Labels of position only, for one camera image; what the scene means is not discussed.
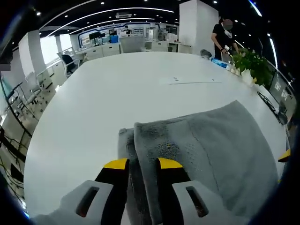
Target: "towel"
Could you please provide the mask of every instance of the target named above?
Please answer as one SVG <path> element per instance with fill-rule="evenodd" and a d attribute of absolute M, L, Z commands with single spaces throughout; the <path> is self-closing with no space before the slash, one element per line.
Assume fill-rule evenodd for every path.
<path fill-rule="evenodd" d="M 182 164 L 191 180 L 220 195 L 236 216 L 251 218 L 277 186 L 270 147 L 255 119 L 238 101 L 208 112 L 136 123 L 134 129 L 120 130 L 118 152 L 120 157 L 133 159 L 135 167 L 139 165 L 138 170 L 130 170 L 134 179 L 128 184 L 127 210 L 135 209 L 144 220 L 150 216 L 153 224 L 163 222 L 156 186 L 157 157 Z M 134 181 L 138 185 L 130 190 Z M 147 199 L 140 195 L 144 191 Z"/>

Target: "black t-shirt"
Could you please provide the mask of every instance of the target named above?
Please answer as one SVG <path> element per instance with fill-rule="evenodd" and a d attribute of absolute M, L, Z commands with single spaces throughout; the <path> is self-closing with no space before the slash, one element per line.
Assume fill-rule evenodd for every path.
<path fill-rule="evenodd" d="M 222 48 L 227 45 L 228 47 L 231 47 L 234 40 L 233 40 L 233 34 L 231 33 L 232 37 L 230 38 L 225 34 L 225 29 L 221 24 L 216 24 L 214 27 L 213 33 L 217 34 L 216 39 L 219 42 L 219 44 L 222 46 Z"/>

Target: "white pillar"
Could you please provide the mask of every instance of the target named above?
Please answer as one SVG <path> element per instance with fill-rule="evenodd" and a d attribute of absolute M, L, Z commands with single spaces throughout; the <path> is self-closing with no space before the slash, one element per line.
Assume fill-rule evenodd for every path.
<path fill-rule="evenodd" d="M 56 45 L 57 45 L 57 50 L 58 50 L 58 52 L 59 52 L 59 53 L 62 53 L 60 37 L 59 37 L 59 36 L 55 36 L 55 40 L 56 40 Z"/>
<path fill-rule="evenodd" d="M 181 3 L 179 7 L 179 41 L 191 45 L 193 54 L 200 55 L 206 49 L 214 55 L 211 34 L 218 23 L 218 11 L 199 0 Z"/>
<path fill-rule="evenodd" d="M 25 76 L 31 72 L 38 75 L 46 69 L 38 30 L 28 32 L 21 39 L 19 53 Z"/>
<path fill-rule="evenodd" d="M 78 40 L 78 34 L 72 34 L 70 35 L 71 44 L 75 51 L 79 49 L 79 40 Z"/>

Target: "table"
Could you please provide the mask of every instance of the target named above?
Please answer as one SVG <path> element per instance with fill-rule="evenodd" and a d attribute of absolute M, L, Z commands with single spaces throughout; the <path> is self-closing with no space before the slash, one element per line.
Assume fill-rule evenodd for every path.
<path fill-rule="evenodd" d="M 174 77 L 190 84 L 168 84 Z M 285 152 L 285 128 L 258 90 L 278 107 L 265 88 L 250 88 L 196 55 L 135 52 L 84 63 L 53 97 L 30 142 L 24 175 L 30 216 L 52 212 L 62 196 L 115 160 L 121 128 L 216 109 L 236 99 L 255 118 L 277 162 Z M 283 164 L 276 165 L 280 175 Z"/>

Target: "led strip light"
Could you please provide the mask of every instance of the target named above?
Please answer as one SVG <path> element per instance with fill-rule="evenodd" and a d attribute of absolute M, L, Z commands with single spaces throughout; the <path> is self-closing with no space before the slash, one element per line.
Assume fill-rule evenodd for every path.
<path fill-rule="evenodd" d="M 245 48 L 244 46 L 242 46 L 242 44 L 240 42 L 238 42 L 237 40 L 234 40 L 236 43 L 238 43 L 242 48 Z"/>
<path fill-rule="evenodd" d="M 55 31 L 51 32 L 50 34 L 47 35 L 50 36 L 52 34 L 54 34 L 55 32 L 57 32 L 58 30 L 62 29 L 63 27 L 65 26 L 68 26 L 72 23 L 75 23 L 79 20 L 82 20 L 84 18 L 87 18 L 87 17 L 90 17 L 92 15 L 97 15 L 97 14 L 100 14 L 100 13 L 107 13 L 107 12 L 113 12 L 113 11 L 118 11 L 118 10 L 126 10 L 126 9 L 150 9 L 150 10 L 157 10 L 157 11 L 164 11 L 164 12 L 169 12 L 169 13 L 174 13 L 173 11 L 170 11 L 170 10 L 166 10 L 166 9 L 161 9 L 161 8 L 147 8 L 147 7 L 128 7 L 128 8 L 115 8 L 115 9 L 109 9 L 109 10 L 105 10 L 105 11 L 101 11 L 101 12 L 97 12 L 97 13 L 93 13 L 93 14 L 89 14 L 89 15 L 86 15 L 86 16 L 83 16 L 79 19 L 76 19 L 76 20 L 73 20 L 71 22 L 68 22 L 67 24 L 65 25 L 62 25 L 61 27 L 59 27 L 58 29 L 56 29 Z"/>
<path fill-rule="evenodd" d="M 99 23 L 96 23 L 96 24 L 93 24 L 93 25 L 90 25 L 90 26 L 87 26 L 87 27 L 80 28 L 78 30 L 75 30 L 75 31 L 71 32 L 70 34 L 74 34 L 74 33 L 78 32 L 80 30 L 87 29 L 87 28 L 95 26 L 95 25 L 99 25 L 99 24 L 103 24 L 103 23 L 109 23 L 109 22 L 115 22 L 115 21 L 122 21 L 122 20 L 154 20 L 154 19 L 151 19 L 151 18 L 127 18 L 127 19 L 109 20 L 109 21 L 99 22 Z"/>
<path fill-rule="evenodd" d="M 274 42 L 271 38 L 270 38 L 270 42 L 271 42 L 271 46 L 272 46 L 272 50 L 273 50 L 273 54 L 274 54 L 275 66 L 278 69 L 277 55 L 276 55 L 276 51 L 275 51 L 275 46 L 274 46 Z"/>
<path fill-rule="evenodd" d="M 258 8 L 256 7 L 256 5 L 252 2 L 252 1 L 250 1 L 250 0 L 248 0 L 249 2 L 250 2 L 250 4 L 252 5 L 252 7 L 254 8 L 254 10 L 256 11 L 256 13 L 259 15 L 259 16 L 263 16 L 262 14 L 261 14 L 261 12 L 258 10 Z"/>
<path fill-rule="evenodd" d="M 51 20 L 49 20 L 47 23 L 45 23 L 40 29 L 42 29 L 42 28 L 45 27 L 48 23 L 50 23 L 50 22 L 52 22 L 53 20 L 55 20 L 57 17 L 59 17 L 59 16 L 65 14 L 66 12 L 71 11 L 71 10 L 74 9 L 74 8 L 80 7 L 80 6 L 82 6 L 82 5 L 85 5 L 85 4 L 90 3 L 90 2 L 93 2 L 93 1 L 97 1 L 97 0 L 86 1 L 86 2 L 84 2 L 84 3 L 81 3 L 81 4 L 79 4 L 79 5 L 74 6 L 74 7 L 72 7 L 72 8 L 69 8 L 69 9 L 66 10 L 66 11 L 63 11 L 62 13 L 58 14 L 57 16 L 55 16 L 54 18 L 52 18 Z"/>

